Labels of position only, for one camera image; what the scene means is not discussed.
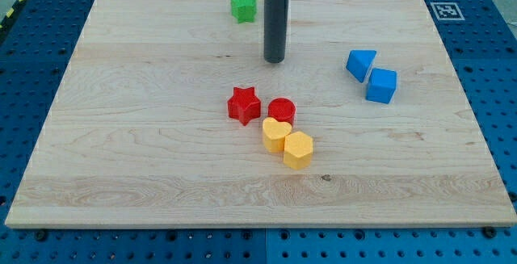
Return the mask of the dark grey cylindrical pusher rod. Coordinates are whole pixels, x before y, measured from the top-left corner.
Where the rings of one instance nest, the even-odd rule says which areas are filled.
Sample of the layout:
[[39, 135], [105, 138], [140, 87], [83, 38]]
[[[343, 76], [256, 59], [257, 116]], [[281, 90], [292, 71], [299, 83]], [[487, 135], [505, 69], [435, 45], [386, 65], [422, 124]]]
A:
[[285, 58], [288, 27], [288, 0], [264, 0], [263, 56], [269, 63]]

